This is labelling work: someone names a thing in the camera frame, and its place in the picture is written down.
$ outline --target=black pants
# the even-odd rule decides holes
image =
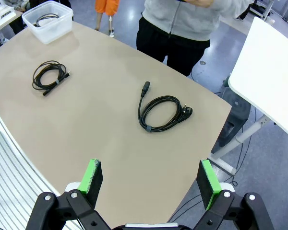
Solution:
[[[193,66],[210,46],[209,40],[202,42],[169,35],[143,17],[139,21],[139,27],[137,49],[160,62],[168,56],[167,65],[185,76],[190,75]]]
[[[245,12],[243,12],[239,17],[243,20],[245,19],[246,15],[250,12],[250,8],[251,8],[252,4],[249,5],[249,7],[246,9]]]
[[[14,21],[12,21],[10,23],[10,27],[13,29],[15,35],[22,31],[24,29],[24,22],[22,17],[20,16]]]
[[[35,6],[38,6],[39,4],[47,1],[47,0],[29,0],[30,1],[30,6],[31,8],[35,7]],[[56,2],[59,2],[69,8],[71,8],[71,3],[69,2],[69,0],[55,0]]]

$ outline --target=screw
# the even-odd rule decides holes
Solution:
[[[76,198],[77,196],[78,196],[77,193],[72,193],[72,194],[71,194],[71,197],[72,197],[72,198]]]
[[[250,199],[250,200],[254,200],[255,198],[256,198],[256,197],[255,197],[254,195],[250,195],[250,196],[249,196],[249,199]]]
[[[50,200],[50,199],[51,199],[51,196],[47,195],[47,196],[44,197],[44,199],[45,199],[45,200]]]
[[[229,197],[230,197],[230,192],[225,192],[223,195],[224,195],[226,198],[229,198]]]

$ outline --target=plug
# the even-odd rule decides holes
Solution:
[[[71,72],[71,71],[68,71],[68,72],[64,75],[64,78],[69,77],[69,76],[70,76],[70,72]]]
[[[193,113],[193,109],[191,107],[188,107],[186,104],[184,104],[184,107],[181,110],[180,116],[177,119],[178,123],[187,120]]]
[[[143,86],[143,89],[142,89],[141,97],[145,96],[145,94],[147,93],[147,91],[149,89],[149,85],[150,85],[149,81],[145,82],[145,84]]]

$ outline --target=gray sweatshirt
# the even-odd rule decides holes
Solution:
[[[146,0],[143,17],[168,34],[207,41],[219,17],[237,18],[254,0],[215,0],[209,8],[177,0]]]

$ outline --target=white table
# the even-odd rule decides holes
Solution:
[[[254,18],[228,84],[236,94],[264,114],[242,135],[209,157],[234,175],[236,169],[220,157],[243,143],[270,120],[288,133],[288,39],[269,24]]]

